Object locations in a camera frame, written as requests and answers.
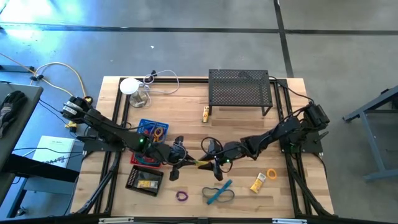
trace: gray table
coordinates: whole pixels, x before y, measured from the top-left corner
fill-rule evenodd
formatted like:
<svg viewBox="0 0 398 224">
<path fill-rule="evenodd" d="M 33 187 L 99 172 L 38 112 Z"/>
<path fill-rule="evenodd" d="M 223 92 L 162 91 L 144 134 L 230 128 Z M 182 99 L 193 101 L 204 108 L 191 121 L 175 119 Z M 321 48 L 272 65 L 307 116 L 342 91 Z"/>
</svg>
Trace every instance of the gray table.
<svg viewBox="0 0 398 224">
<path fill-rule="evenodd" d="M 43 88 L 39 86 L 0 83 L 0 102 L 2 103 L 3 99 L 5 99 L 9 93 L 16 90 L 24 92 L 28 100 L 24 105 L 23 110 L 19 112 L 18 119 L 9 128 L 7 134 L 0 139 L 0 170 L 2 170 L 12 150 L 14 150 L 14 147 L 17 144 L 30 116 L 32 116 L 33 110 L 35 110 L 37 102 L 39 102 L 40 95 L 43 92 Z M 0 204 L 2 204 L 2 201 L 7 195 L 14 177 L 15 174 L 0 172 L 0 183 L 2 183 L 0 186 Z"/>
</svg>

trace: wooden tabletop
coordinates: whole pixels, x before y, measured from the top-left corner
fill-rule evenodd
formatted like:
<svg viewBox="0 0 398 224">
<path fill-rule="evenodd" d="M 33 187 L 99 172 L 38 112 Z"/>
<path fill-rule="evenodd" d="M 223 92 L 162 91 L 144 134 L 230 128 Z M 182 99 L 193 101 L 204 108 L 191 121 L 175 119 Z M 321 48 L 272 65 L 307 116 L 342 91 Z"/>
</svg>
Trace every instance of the wooden tabletop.
<svg viewBox="0 0 398 224">
<path fill-rule="evenodd" d="M 109 119 L 113 114 L 119 78 L 104 77 L 99 93 L 96 109 Z M 291 89 L 306 95 L 303 79 L 288 78 L 287 81 Z M 152 85 L 152 89 L 158 90 L 173 90 L 175 87 L 176 83 Z M 121 102 L 124 102 L 125 97 L 123 95 Z M 201 122 L 203 108 L 208 106 L 207 83 L 181 83 L 180 89 L 172 95 L 151 93 L 151 97 L 152 105 L 148 108 L 130 107 L 127 121 L 133 126 L 137 126 L 142 118 L 169 124 L 166 143 L 172 144 L 177 136 L 183 135 L 184 146 L 196 159 L 203 155 L 200 142 L 205 137 L 217 138 L 223 144 L 228 141 L 239 141 L 241 137 L 262 134 L 279 122 L 273 90 L 274 107 L 265 117 L 262 116 L 261 108 L 215 106 L 208 123 Z M 307 99 L 292 93 L 290 97 L 293 110 L 308 103 Z M 123 104 L 121 103 L 118 124 L 121 123 L 122 112 Z M 98 186 L 103 157 L 103 152 L 95 152 L 83 161 L 71 212 L 81 208 Z M 180 178 L 172 182 L 169 181 L 171 167 L 163 166 L 160 170 L 164 172 L 164 178 L 157 197 L 125 189 L 127 177 L 132 168 L 129 163 L 130 157 L 129 151 L 122 155 L 112 216 L 253 218 L 294 216 L 286 161 L 284 155 L 280 153 L 279 142 L 271 144 L 256 161 L 250 158 L 234 161 L 233 168 L 229 173 L 224 174 L 224 180 L 221 182 L 214 178 L 212 172 L 198 170 L 194 166 L 181 168 Z M 333 213 L 321 162 L 312 154 L 303 154 L 302 157 L 309 189 L 323 207 Z M 250 186 L 259 172 L 265 174 L 270 168 L 277 171 L 278 178 L 267 179 L 260 192 L 255 194 L 249 189 Z M 229 189 L 235 192 L 235 198 L 230 202 L 215 202 L 207 205 L 206 199 L 201 194 L 202 188 L 221 187 L 229 179 L 233 181 Z M 179 190 L 188 192 L 187 201 L 176 200 L 175 194 Z M 104 192 L 102 208 L 106 204 L 108 187 Z M 300 208 L 304 211 L 302 193 L 298 190 L 297 194 Z"/>
</svg>

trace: small yellow object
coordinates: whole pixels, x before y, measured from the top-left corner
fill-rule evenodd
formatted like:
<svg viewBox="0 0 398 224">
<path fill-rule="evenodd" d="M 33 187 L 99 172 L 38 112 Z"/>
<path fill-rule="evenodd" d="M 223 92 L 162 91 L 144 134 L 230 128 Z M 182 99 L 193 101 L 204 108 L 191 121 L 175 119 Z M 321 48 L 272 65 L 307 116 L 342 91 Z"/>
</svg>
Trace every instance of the small yellow object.
<svg viewBox="0 0 398 224">
<path fill-rule="evenodd" d="M 203 111 L 203 117 L 201 119 L 202 123 L 207 123 L 209 121 L 209 107 L 205 106 L 205 110 Z"/>
<path fill-rule="evenodd" d="M 253 184 L 253 186 L 251 186 L 250 190 L 252 190 L 254 193 L 258 194 L 259 190 L 262 186 L 262 183 L 264 183 L 265 180 L 266 180 L 266 176 L 262 173 L 259 173 L 256 181 L 254 181 L 254 184 Z"/>
<path fill-rule="evenodd" d="M 206 165 L 206 164 L 208 164 L 208 163 L 209 163 L 208 161 L 195 161 L 195 165 L 196 165 L 197 167 Z"/>
<path fill-rule="evenodd" d="M 65 125 L 65 128 L 77 128 L 77 124 L 73 121 L 69 121 L 69 123 Z"/>
<path fill-rule="evenodd" d="M 274 169 L 268 169 L 267 170 L 267 177 L 270 178 L 271 180 L 275 180 L 276 179 L 276 171 Z"/>
<path fill-rule="evenodd" d="M 152 188 L 157 189 L 157 181 L 138 180 L 137 188 Z"/>
</svg>

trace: gray floor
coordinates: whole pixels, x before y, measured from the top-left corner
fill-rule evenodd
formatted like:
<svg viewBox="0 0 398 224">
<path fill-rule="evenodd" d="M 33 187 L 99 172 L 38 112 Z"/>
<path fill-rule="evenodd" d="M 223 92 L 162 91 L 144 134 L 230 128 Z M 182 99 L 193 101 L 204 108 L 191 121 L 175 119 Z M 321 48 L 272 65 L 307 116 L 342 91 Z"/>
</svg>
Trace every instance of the gray floor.
<svg viewBox="0 0 398 224">
<path fill-rule="evenodd" d="M 280 0 L 286 29 L 396 30 L 394 0 Z M 270 0 L 217 1 L 10 1 L 3 22 L 88 26 L 234 27 L 276 29 Z M 206 75 L 209 68 L 268 69 L 286 77 L 278 34 L 123 33 L 11 30 L 0 34 L 1 52 L 26 65 L 65 62 L 77 69 L 88 94 L 98 96 L 104 75 L 144 75 L 174 70 L 180 76 Z M 396 222 L 398 179 L 365 183 L 376 165 L 358 121 L 341 117 L 386 88 L 398 84 L 398 36 L 288 35 L 294 76 L 305 79 L 308 94 L 332 120 L 323 139 L 324 160 L 335 213 L 342 217 Z M 10 64 L 0 58 L 0 64 Z M 74 94 L 77 79 L 62 67 L 47 78 Z M 1 80 L 29 83 L 24 73 L 0 73 Z M 42 99 L 60 108 L 68 95 L 45 87 Z M 18 147 L 36 146 L 41 135 L 69 137 L 62 123 L 40 106 Z M 18 186 L 10 190 L 8 200 Z M 23 203 L 26 217 L 59 215 L 68 197 L 32 193 Z M 47 210 L 36 211 L 33 202 Z M 0 208 L 4 217 L 6 205 Z"/>
</svg>

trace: cable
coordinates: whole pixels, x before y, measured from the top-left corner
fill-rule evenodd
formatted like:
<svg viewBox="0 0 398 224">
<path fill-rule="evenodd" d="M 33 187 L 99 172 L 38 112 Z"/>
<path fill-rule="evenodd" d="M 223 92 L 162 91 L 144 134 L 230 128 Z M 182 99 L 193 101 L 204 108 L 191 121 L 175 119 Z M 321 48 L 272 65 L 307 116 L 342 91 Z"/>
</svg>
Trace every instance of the cable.
<svg viewBox="0 0 398 224">
<path fill-rule="evenodd" d="M 323 170 L 325 171 L 325 176 L 326 179 L 328 178 L 328 172 L 326 171 L 326 165 L 325 162 L 323 161 L 323 159 L 316 153 L 313 153 L 314 156 L 318 157 L 318 159 L 321 161 L 322 165 L 323 165 Z"/>
<path fill-rule="evenodd" d="M 58 113 L 61 113 L 61 111 L 59 111 L 58 109 L 56 109 L 55 107 L 51 106 L 50 104 L 46 103 L 44 100 L 39 99 L 40 102 L 46 104 L 47 106 L 51 107 L 53 110 L 55 110 Z"/>
<path fill-rule="evenodd" d="M 49 66 L 49 65 L 62 65 L 62 66 L 65 66 L 65 67 L 69 68 L 70 70 L 72 70 L 72 71 L 76 74 L 76 76 L 77 76 L 78 79 L 79 79 L 80 86 L 81 86 L 81 90 L 83 91 L 83 95 L 84 95 L 84 97 L 86 97 L 86 90 L 85 90 L 85 87 L 84 87 L 84 85 L 83 85 L 83 81 L 81 80 L 81 77 L 80 77 L 79 73 L 78 73 L 75 69 L 73 69 L 71 66 L 69 66 L 69 65 L 67 65 L 67 64 L 65 64 L 65 63 L 62 63 L 62 62 L 51 62 L 51 63 L 46 63 L 45 65 L 42 65 L 42 66 L 40 66 L 38 69 L 36 69 L 36 71 L 32 71 L 30 68 L 28 68 L 28 67 L 26 67 L 25 65 L 23 65 L 23 64 L 21 64 L 21 63 L 19 63 L 19 62 L 17 62 L 17 61 L 14 60 L 14 59 L 8 57 L 7 55 L 4 55 L 4 54 L 2 54 L 2 53 L 0 53 L 0 55 L 2 55 L 3 57 L 5 57 L 5 58 L 7 58 L 7 59 L 9 59 L 9 60 L 11 60 L 11 61 L 13 61 L 13 62 L 15 62 L 16 64 L 20 65 L 22 68 L 28 70 L 30 73 L 33 74 L 33 77 L 35 77 L 35 78 L 37 77 L 37 74 L 38 74 L 38 72 L 39 72 L 40 69 L 45 68 L 45 67 L 47 67 L 47 66 Z M 66 90 L 66 89 L 64 89 L 64 88 L 61 88 L 61 87 L 59 87 L 59 86 L 56 86 L 56 85 L 50 83 L 47 79 L 41 78 L 41 80 L 43 80 L 44 82 L 46 82 L 46 83 L 49 84 L 50 86 L 52 86 L 52 87 L 54 87 L 54 88 L 56 88 L 56 89 L 62 90 L 62 91 L 64 91 L 65 93 L 68 93 L 70 96 L 73 96 L 73 94 L 71 94 L 68 90 Z"/>
<path fill-rule="evenodd" d="M 229 167 L 229 169 L 227 170 L 227 171 L 223 171 L 222 170 L 222 168 L 220 167 L 220 170 L 223 172 L 223 173 L 228 173 L 229 171 L 231 171 L 231 169 L 232 169 L 232 165 L 234 164 L 232 161 L 230 162 L 231 163 L 231 166 Z"/>
<path fill-rule="evenodd" d="M 49 149 L 49 148 L 47 148 L 47 147 L 25 147 L 25 148 L 18 148 L 18 149 L 14 149 L 13 151 L 18 151 L 18 150 L 24 150 L 24 149 L 46 149 L 46 150 L 50 150 L 50 151 L 53 151 L 53 152 L 56 152 L 56 153 L 61 153 L 61 154 L 67 154 L 67 153 L 80 153 L 81 154 L 81 152 L 60 152 L 60 151 L 56 151 L 56 150 L 53 150 L 53 149 Z"/>
<path fill-rule="evenodd" d="M 63 213 L 63 216 L 67 215 L 67 212 L 68 212 L 68 210 L 70 208 L 70 205 L 72 204 L 73 196 L 75 196 L 75 190 L 76 190 L 77 180 L 78 179 L 79 179 L 79 176 L 76 177 L 75 184 L 73 185 L 72 194 L 70 195 L 69 203 L 68 203 L 67 209 Z"/>
<path fill-rule="evenodd" d="M 21 177 L 19 177 L 19 179 L 17 180 L 17 182 L 13 182 L 12 184 L 18 184 L 19 183 L 19 181 L 21 180 Z"/>
<path fill-rule="evenodd" d="M 288 90 L 291 91 L 292 93 L 296 94 L 297 96 L 301 96 L 301 97 L 307 98 L 307 99 L 309 99 L 310 101 L 312 101 L 312 103 L 314 103 L 314 100 L 313 100 L 311 97 L 304 96 L 304 95 L 301 95 L 301 94 L 299 94 L 299 93 L 296 93 L 296 92 L 293 91 L 291 88 L 289 88 L 289 87 L 285 86 L 284 84 L 282 84 L 277 78 L 275 78 L 275 77 L 273 77 L 273 76 L 271 76 L 271 75 L 269 75 L 269 77 L 275 79 L 275 81 L 276 81 L 278 84 L 280 84 L 280 85 L 281 85 L 282 87 L 284 87 L 285 89 L 288 89 Z"/>
<path fill-rule="evenodd" d="M 209 152 L 206 152 L 206 151 L 205 151 L 205 148 L 203 147 L 203 142 L 204 142 L 206 139 L 212 139 L 212 140 L 214 140 L 214 142 L 216 142 L 216 143 L 220 146 L 221 152 L 217 152 L 217 153 L 214 153 L 214 154 L 209 153 Z M 205 152 L 206 154 L 208 154 L 209 156 L 217 156 L 218 154 L 221 154 L 221 153 L 223 153 L 223 151 L 224 151 L 224 147 L 223 147 L 222 143 L 221 143 L 218 139 L 213 138 L 213 137 L 205 137 L 204 139 L 202 139 L 202 140 L 201 140 L 201 143 L 200 143 L 200 147 L 201 147 L 202 151 Z"/>
<path fill-rule="evenodd" d="M 151 90 L 151 89 L 144 90 L 144 91 L 146 91 L 146 92 L 153 92 L 153 93 L 172 94 L 172 93 L 175 93 L 175 92 L 180 88 L 180 82 L 179 82 L 179 80 L 178 80 L 178 76 L 177 76 L 177 74 L 176 74 L 175 72 L 173 72 L 173 71 L 171 71 L 171 70 L 163 70 L 163 71 L 157 72 L 157 73 L 155 73 L 155 74 L 147 74 L 147 75 L 142 79 L 142 83 L 144 84 L 144 87 L 149 88 L 149 85 L 148 85 L 148 84 L 152 84 L 152 83 L 155 81 L 155 76 L 156 76 L 157 74 L 160 74 L 160 73 L 163 73 L 163 72 L 171 72 L 171 73 L 174 74 L 174 76 L 175 76 L 176 79 L 177 79 L 177 87 L 176 87 L 176 89 L 173 90 L 173 91 L 170 91 L 170 92 L 162 91 L 162 90 Z M 150 77 L 152 77 L 152 81 L 146 82 L 145 80 L 148 79 L 148 78 L 150 78 Z"/>
<path fill-rule="evenodd" d="M 157 74 L 162 73 L 162 72 L 171 72 L 171 73 L 174 74 L 175 78 L 177 79 L 177 87 L 176 87 L 175 90 L 170 91 L 170 92 L 162 91 L 162 90 L 151 90 L 151 88 L 149 87 L 149 84 L 152 84 L 152 83 L 155 81 L 155 76 L 156 76 Z M 157 72 L 157 73 L 155 73 L 155 74 L 147 74 L 147 75 L 142 79 L 142 87 L 144 87 L 144 90 L 143 90 L 142 92 L 144 92 L 144 93 L 147 95 L 148 100 L 149 100 L 149 102 L 146 103 L 143 107 L 148 107 L 148 106 L 150 106 L 150 104 L 152 103 L 152 98 L 149 96 L 149 93 L 150 93 L 150 92 L 153 92 L 153 93 L 164 93 L 164 94 L 172 94 L 172 93 L 175 93 L 175 92 L 180 88 L 180 81 L 178 80 L 178 76 L 177 76 L 177 74 L 176 74 L 175 72 L 173 72 L 173 71 L 171 71 L 171 70 L 164 70 L 164 71 L 161 71 L 161 72 Z"/>
</svg>

